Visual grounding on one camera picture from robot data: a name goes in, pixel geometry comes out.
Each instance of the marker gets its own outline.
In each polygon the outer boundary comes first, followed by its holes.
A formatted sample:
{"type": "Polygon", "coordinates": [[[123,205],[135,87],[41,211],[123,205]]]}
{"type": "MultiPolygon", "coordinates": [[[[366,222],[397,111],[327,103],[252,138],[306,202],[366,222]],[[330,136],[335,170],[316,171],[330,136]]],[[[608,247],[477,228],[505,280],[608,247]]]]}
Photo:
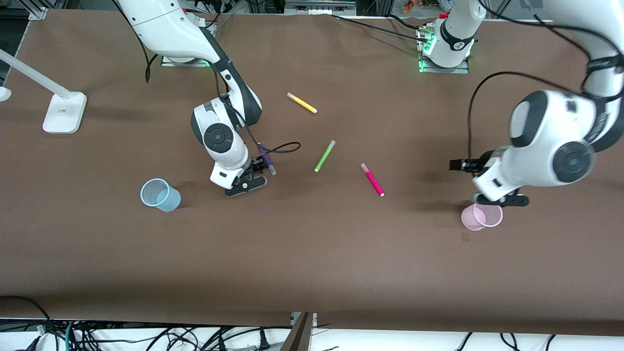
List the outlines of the marker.
{"type": "Polygon", "coordinates": [[[312,106],[310,106],[307,102],[305,102],[304,100],[301,100],[300,98],[288,93],[287,94],[288,97],[290,97],[292,100],[294,100],[297,104],[305,107],[306,109],[308,109],[308,111],[312,112],[312,113],[316,113],[316,109],[312,106]]]}
{"type": "MultiPolygon", "coordinates": [[[[266,150],[262,148],[261,143],[258,143],[258,151],[260,151],[260,154],[264,154],[266,152],[266,150]]],[[[271,174],[273,176],[276,175],[277,171],[275,171],[275,167],[273,167],[273,163],[271,162],[271,158],[269,157],[269,154],[262,155],[262,158],[264,158],[266,165],[269,166],[269,171],[271,171],[271,174]]]]}
{"type": "Polygon", "coordinates": [[[321,156],[321,159],[316,164],[316,167],[314,167],[315,172],[318,172],[321,169],[321,167],[323,166],[323,163],[325,163],[325,159],[329,156],[329,153],[334,148],[334,145],[336,145],[336,141],[332,140],[329,143],[329,146],[327,147],[327,149],[325,150],[325,153],[323,153],[323,156],[321,156]]]}
{"type": "Polygon", "coordinates": [[[379,183],[377,183],[377,179],[375,179],[375,177],[373,177],[373,174],[371,173],[371,171],[368,170],[368,167],[366,167],[365,164],[361,164],[359,166],[362,167],[362,171],[364,171],[364,174],[366,174],[366,177],[368,178],[368,181],[371,182],[371,184],[373,185],[373,188],[375,188],[375,191],[377,192],[377,194],[379,196],[385,195],[384,194],[384,189],[382,189],[381,186],[379,186],[379,183]]]}

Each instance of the robotic arm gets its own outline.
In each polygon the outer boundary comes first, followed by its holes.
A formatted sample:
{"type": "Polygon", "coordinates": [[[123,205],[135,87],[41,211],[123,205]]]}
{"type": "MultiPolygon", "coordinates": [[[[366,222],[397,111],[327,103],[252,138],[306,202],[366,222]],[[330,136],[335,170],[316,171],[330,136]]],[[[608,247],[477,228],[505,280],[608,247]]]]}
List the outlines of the robotic arm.
{"type": "Polygon", "coordinates": [[[595,153],[624,134],[624,4],[596,0],[592,8],[600,11],[593,14],[584,1],[544,4],[555,23],[594,30],[610,38],[618,50],[599,37],[579,34],[591,55],[582,96],[534,92],[512,113],[511,145],[486,152],[480,159],[451,161],[452,170],[478,173],[473,183],[482,193],[477,197],[482,204],[527,205],[528,199],[514,202],[522,186],[552,187],[583,179],[593,168],[595,153]]]}
{"type": "Polygon", "coordinates": [[[228,93],[197,106],[191,127],[215,160],[210,180],[231,189],[251,164],[249,150],[236,130],[258,122],[262,113],[260,100],[213,35],[206,28],[194,25],[177,0],[118,2],[132,29],[151,51],[173,59],[204,59],[230,88],[228,93]]]}
{"type": "Polygon", "coordinates": [[[474,34],[486,14],[478,0],[456,0],[448,18],[436,19],[429,25],[434,28],[434,38],[424,55],[440,67],[459,66],[470,54],[474,34]]]}

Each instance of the cup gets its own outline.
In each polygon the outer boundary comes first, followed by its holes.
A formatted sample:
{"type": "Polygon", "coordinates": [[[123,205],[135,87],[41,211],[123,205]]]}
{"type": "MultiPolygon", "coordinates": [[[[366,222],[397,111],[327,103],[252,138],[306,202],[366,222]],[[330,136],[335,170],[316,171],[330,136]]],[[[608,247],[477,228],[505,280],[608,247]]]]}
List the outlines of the cup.
{"type": "Polygon", "coordinates": [[[462,223],[473,231],[495,227],[502,220],[503,209],[500,206],[472,204],[462,211],[462,223]]]}
{"type": "Polygon", "coordinates": [[[180,205],[180,192],[160,178],[148,180],[141,188],[141,201],[149,207],[170,212],[180,205]]]}

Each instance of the lamp base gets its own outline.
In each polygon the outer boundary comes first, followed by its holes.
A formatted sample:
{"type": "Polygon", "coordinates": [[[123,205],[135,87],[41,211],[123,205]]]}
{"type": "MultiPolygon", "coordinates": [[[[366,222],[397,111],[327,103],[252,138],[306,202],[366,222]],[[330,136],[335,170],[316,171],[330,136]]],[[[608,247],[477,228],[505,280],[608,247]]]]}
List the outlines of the lamp base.
{"type": "Polygon", "coordinates": [[[72,91],[69,99],[54,94],[43,121],[43,130],[52,134],[75,133],[86,104],[87,96],[79,91],[72,91]]]}

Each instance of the black cable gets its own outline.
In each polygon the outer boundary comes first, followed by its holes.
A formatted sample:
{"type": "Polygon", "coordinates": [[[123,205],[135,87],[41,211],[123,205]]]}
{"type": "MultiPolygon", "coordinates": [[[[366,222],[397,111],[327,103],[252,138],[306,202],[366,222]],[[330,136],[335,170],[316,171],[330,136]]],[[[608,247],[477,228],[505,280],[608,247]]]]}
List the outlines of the black cable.
{"type": "MultiPolygon", "coordinates": [[[[567,41],[568,43],[574,45],[577,49],[581,50],[584,55],[587,57],[588,60],[591,59],[591,56],[589,54],[589,52],[583,48],[579,43],[575,42],[574,40],[570,39],[569,37],[559,33],[558,31],[555,30],[555,28],[559,28],[559,29],[568,29],[571,31],[577,31],[577,32],[584,32],[587,34],[591,34],[595,37],[598,37],[600,39],[602,39],[603,41],[605,41],[607,44],[609,44],[609,46],[611,46],[612,49],[614,49],[618,55],[620,56],[620,58],[622,59],[622,57],[624,57],[624,54],[622,53],[622,51],[620,50],[620,48],[609,38],[606,37],[605,35],[593,31],[591,29],[586,29],[586,28],[580,28],[580,27],[575,27],[575,26],[563,26],[563,25],[559,25],[559,24],[546,24],[545,22],[543,22],[541,19],[539,19],[539,17],[537,17],[537,15],[534,14],[534,18],[536,20],[538,20],[539,24],[536,23],[531,23],[531,22],[523,22],[523,21],[518,21],[509,17],[505,17],[502,16],[499,13],[493,12],[493,10],[491,10],[490,8],[488,8],[482,0],[479,0],[479,4],[481,4],[481,6],[483,6],[483,8],[485,8],[488,12],[497,15],[499,18],[505,19],[506,21],[510,21],[512,23],[516,23],[516,24],[521,24],[523,26],[531,26],[531,27],[546,27],[548,30],[552,31],[553,33],[555,33],[556,35],[558,35],[559,37],[561,37],[563,40],[567,41]]],[[[583,79],[583,82],[581,83],[581,90],[583,92],[585,92],[585,83],[587,83],[588,79],[589,79],[590,74],[586,74],[585,78],[583,79]]],[[[624,96],[624,86],[622,87],[622,89],[620,90],[620,92],[618,94],[615,94],[613,96],[607,97],[607,102],[612,102],[615,101],[619,98],[621,98],[622,96],[624,96]]]]}
{"type": "Polygon", "coordinates": [[[24,297],[24,296],[18,296],[18,295],[2,295],[0,296],[0,300],[22,300],[22,301],[26,301],[28,303],[30,303],[31,305],[34,305],[35,307],[37,307],[37,310],[39,310],[41,312],[41,314],[47,319],[50,320],[50,315],[47,314],[46,310],[43,309],[43,307],[41,307],[41,305],[39,305],[35,300],[30,299],[29,297],[24,297]]]}
{"type": "Polygon", "coordinates": [[[134,36],[137,37],[137,40],[139,41],[139,44],[141,44],[141,50],[143,50],[143,55],[145,56],[145,63],[147,65],[147,67],[145,68],[145,82],[149,83],[150,82],[150,75],[151,75],[150,66],[152,65],[151,62],[154,61],[155,57],[152,57],[152,60],[150,60],[147,57],[147,51],[145,50],[145,46],[143,45],[143,42],[141,41],[141,38],[139,38],[139,35],[137,35],[137,33],[134,31],[134,28],[132,28],[132,24],[130,23],[128,18],[125,16],[124,12],[121,10],[121,7],[119,7],[119,5],[117,4],[117,1],[115,1],[115,0],[111,0],[111,1],[113,2],[113,4],[115,4],[115,7],[119,11],[119,13],[121,13],[121,15],[124,17],[125,21],[130,25],[130,28],[132,29],[132,32],[134,33],[134,36]]]}
{"type": "Polygon", "coordinates": [[[189,340],[189,339],[184,337],[184,335],[186,335],[186,334],[195,335],[195,334],[193,334],[193,329],[196,329],[196,328],[185,329],[185,331],[184,331],[184,333],[182,333],[182,335],[177,335],[176,333],[173,333],[173,335],[176,336],[176,338],[175,339],[169,339],[169,344],[167,345],[167,351],[170,351],[173,348],[173,346],[177,342],[179,342],[179,341],[181,341],[182,343],[186,342],[186,343],[189,343],[191,345],[194,345],[195,348],[193,349],[193,351],[197,351],[197,349],[199,349],[197,336],[195,336],[196,342],[192,342],[191,340],[189,340]]]}
{"type": "Polygon", "coordinates": [[[518,341],[516,341],[515,339],[515,335],[514,333],[509,333],[509,335],[511,335],[511,339],[514,341],[514,344],[510,344],[505,340],[505,335],[503,335],[503,333],[500,333],[500,339],[503,340],[503,342],[505,343],[505,345],[509,346],[510,348],[512,348],[514,351],[520,351],[520,349],[518,349],[518,341]]]}
{"type": "Polygon", "coordinates": [[[222,326],[219,330],[217,330],[212,336],[203,344],[203,346],[199,349],[199,351],[204,351],[210,346],[215,340],[221,337],[223,334],[228,332],[229,330],[234,329],[234,327],[222,326]]]}
{"type": "Polygon", "coordinates": [[[32,327],[34,324],[26,324],[26,325],[20,325],[19,327],[13,327],[13,328],[7,328],[7,329],[0,329],[0,333],[4,333],[4,332],[10,332],[12,330],[16,330],[16,329],[23,329],[22,331],[25,332],[26,330],[28,330],[28,328],[32,327]]]}
{"type": "Polygon", "coordinates": [[[137,344],[139,342],[144,342],[144,341],[149,341],[152,339],[155,339],[156,337],[151,337],[151,338],[147,338],[147,339],[142,339],[142,340],[102,340],[102,339],[93,339],[93,342],[96,342],[98,344],[107,344],[107,343],[114,343],[114,342],[123,342],[125,344],[137,344]]]}
{"type": "Polygon", "coordinates": [[[466,343],[468,342],[468,339],[470,339],[471,336],[472,332],[466,334],[466,336],[464,337],[464,341],[462,341],[462,344],[457,348],[457,351],[462,351],[464,349],[466,343]]]}
{"type": "MultiPolygon", "coordinates": [[[[224,105],[229,106],[231,109],[234,110],[234,112],[236,112],[236,114],[238,115],[238,117],[240,117],[243,125],[245,126],[245,129],[247,129],[247,133],[249,133],[249,136],[251,137],[251,140],[253,141],[254,145],[258,145],[258,141],[256,140],[256,138],[253,136],[253,133],[251,132],[251,129],[249,128],[249,126],[247,125],[247,123],[245,122],[245,119],[243,118],[243,116],[240,114],[240,112],[238,112],[238,110],[236,110],[229,102],[227,102],[226,100],[224,100],[221,96],[221,90],[219,89],[219,80],[217,78],[217,74],[215,73],[215,85],[217,87],[217,96],[219,97],[219,100],[221,100],[221,102],[224,105]]],[[[282,144],[274,149],[269,149],[268,147],[264,147],[261,146],[261,148],[267,153],[270,154],[272,152],[274,152],[275,154],[287,154],[290,152],[295,152],[297,150],[299,150],[301,148],[301,143],[298,141],[291,141],[291,142],[287,142],[286,144],[282,144]],[[280,151],[280,149],[286,147],[286,146],[290,146],[290,145],[297,145],[296,147],[292,148],[292,149],[288,149],[288,150],[283,150],[280,151]]]]}
{"type": "Polygon", "coordinates": [[[511,0],[503,0],[496,12],[502,14],[503,12],[505,12],[510,3],[511,0]]]}
{"type": "MultiPolygon", "coordinates": [[[[224,338],[223,342],[226,342],[227,340],[230,340],[230,339],[235,338],[237,336],[241,336],[243,334],[257,332],[259,330],[267,330],[267,329],[292,329],[292,328],[291,327],[260,327],[260,328],[253,328],[253,329],[249,329],[249,330],[244,330],[242,332],[238,332],[236,334],[232,334],[229,337],[224,338]]],[[[215,347],[218,347],[218,346],[219,346],[219,344],[216,344],[215,346],[213,346],[210,349],[208,349],[208,351],[214,351],[215,347]]]]}
{"type": "Polygon", "coordinates": [[[545,351],[550,351],[550,343],[552,342],[552,339],[554,339],[556,336],[557,336],[557,334],[553,334],[553,335],[548,337],[548,341],[546,341],[546,349],[545,349],[545,351]]]}
{"type": "Polygon", "coordinates": [[[375,5],[376,3],[377,3],[377,0],[374,0],[373,2],[371,2],[368,8],[364,12],[362,12],[360,16],[365,16],[368,13],[368,11],[370,11],[373,8],[373,5],[375,5]]]}
{"type": "Polygon", "coordinates": [[[41,335],[36,337],[30,345],[28,345],[28,347],[26,348],[26,351],[35,351],[37,350],[37,344],[39,343],[39,340],[41,339],[41,335]]]}
{"type": "Polygon", "coordinates": [[[534,14],[533,18],[535,18],[539,23],[541,23],[543,25],[543,27],[546,27],[549,31],[553,32],[556,36],[560,37],[561,39],[567,41],[569,44],[573,45],[577,49],[581,50],[583,52],[583,54],[585,55],[585,57],[587,58],[588,61],[592,59],[591,55],[589,55],[589,51],[587,51],[587,49],[582,47],[581,44],[579,44],[576,41],[572,40],[570,37],[562,34],[558,30],[556,30],[554,28],[551,28],[549,25],[546,24],[546,22],[544,22],[541,18],[539,18],[538,15],[534,14]]]}
{"type": "Polygon", "coordinates": [[[480,83],[479,85],[477,85],[477,87],[474,89],[474,92],[472,93],[472,97],[470,98],[470,104],[468,106],[468,119],[467,119],[467,128],[468,128],[468,159],[472,158],[472,106],[474,105],[474,100],[475,97],[477,96],[477,93],[479,92],[479,89],[481,89],[481,87],[483,86],[483,84],[485,84],[485,82],[489,81],[490,79],[497,77],[497,76],[503,76],[503,75],[510,75],[510,76],[520,76],[520,77],[524,77],[524,78],[528,78],[528,79],[532,79],[534,81],[538,81],[541,83],[544,83],[546,85],[552,86],[552,87],[556,87],[557,89],[563,90],[565,92],[569,92],[571,94],[574,95],[579,95],[579,93],[577,93],[576,91],[562,86],[560,84],[557,84],[555,82],[551,82],[548,81],[546,79],[543,78],[539,78],[536,76],[533,76],[531,74],[527,74],[527,73],[522,73],[522,72],[512,72],[512,71],[502,71],[502,72],[496,72],[496,73],[492,73],[489,76],[485,77],[480,83]]]}
{"type": "Polygon", "coordinates": [[[411,24],[407,23],[406,21],[403,21],[401,18],[399,18],[398,16],[395,16],[395,15],[393,15],[391,13],[387,14],[387,15],[384,15],[384,17],[394,18],[395,20],[399,21],[399,23],[401,23],[403,26],[406,26],[409,29],[418,30],[418,26],[412,26],[411,24]]]}
{"type": "Polygon", "coordinates": [[[208,28],[208,27],[212,26],[213,24],[215,24],[217,22],[217,19],[219,19],[219,15],[220,14],[221,14],[220,12],[217,12],[217,15],[215,16],[215,18],[212,21],[210,21],[210,23],[208,23],[206,25],[206,28],[208,28]]]}
{"type": "Polygon", "coordinates": [[[54,335],[54,342],[56,344],[56,351],[59,351],[59,343],[58,343],[58,340],[56,339],[57,337],[59,337],[58,331],[54,327],[54,325],[52,323],[52,319],[50,318],[50,315],[47,314],[46,310],[44,310],[43,307],[41,307],[41,305],[39,305],[35,300],[33,300],[33,299],[29,298],[29,297],[24,297],[24,296],[19,296],[19,295],[2,295],[2,296],[0,296],[0,300],[21,300],[21,301],[26,301],[26,302],[30,303],[31,305],[37,307],[37,310],[39,310],[41,312],[41,314],[46,318],[47,325],[50,326],[49,333],[54,335]]]}
{"type": "Polygon", "coordinates": [[[331,16],[331,17],[334,17],[334,18],[341,19],[341,20],[343,20],[343,21],[347,21],[347,22],[351,22],[351,23],[359,24],[360,26],[364,26],[364,27],[368,27],[368,28],[373,28],[373,29],[377,29],[378,31],[382,31],[382,32],[386,32],[386,33],[394,34],[395,36],[406,37],[406,38],[408,38],[408,39],[413,39],[413,40],[415,40],[415,41],[421,41],[421,42],[426,42],[426,41],[427,41],[427,39],[424,39],[424,38],[420,38],[420,37],[412,37],[412,36],[405,35],[405,34],[403,34],[403,33],[393,32],[393,31],[390,31],[390,30],[385,29],[385,28],[380,28],[380,27],[376,27],[376,26],[371,26],[370,24],[366,24],[366,23],[362,23],[362,22],[357,22],[357,21],[354,21],[354,20],[352,20],[352,19],[348,19],[348,18],[344,18],[344,17],[336,16],[335,14],[330,14],[330,16],[331,16]]]}
{"type": "Polygon", "coordinates": [[[169,332],[171,331],[171,328],[166,328],[165,330],[163,330],[160,334],[158,334],[153,340],[152,342],[150,342],[150,344],[147,346],[147,349],[145,349],[145,351],[150,351],[150,349],[154,346],[154,344],[156,344],[156,342],[162,338],[163,336],[167,335],[169,332]]]}
{"type": "Polygon", "coordinates": [[[491,13],[491,14],[493,14],[495,16],[498,16],[499,18],[502,18],[502,19],[504,19],[506,21],[512,22],[512,23],[521,24],[523,26],[530,26],[530,27],[545,27],[546,26],[546,27],[557,28],[557,29],[568,29],[568,30],[571,30],[571,31],[584,32],[584,33],[587,33],[587,34],[591,34],[591,35],[593,35],[595,37],[599,37],[600,39],[604,40],[607,44],[609,44],[609,46],[611,46],[612,49],[614,49],[620,55],[623,55],[622,51],[620,50],[620,48],[610,38],[604,36],[603,34],[600,34],[599,32],[593,31],[591,29],[575,27],[575,26],[565,26],[565,25],[561,25],[561,24],[546,24],[546,23],[536,24],[536,23],[531,23],[531,22],[518,21],[516,19],[512,19],[512,18],[503,16],[503,15],[501,15],[499,13],[496,13],[491,8],[486,6],[483,3],[483,0],[478,0],[478,2],[489,13],[491,13]]]}

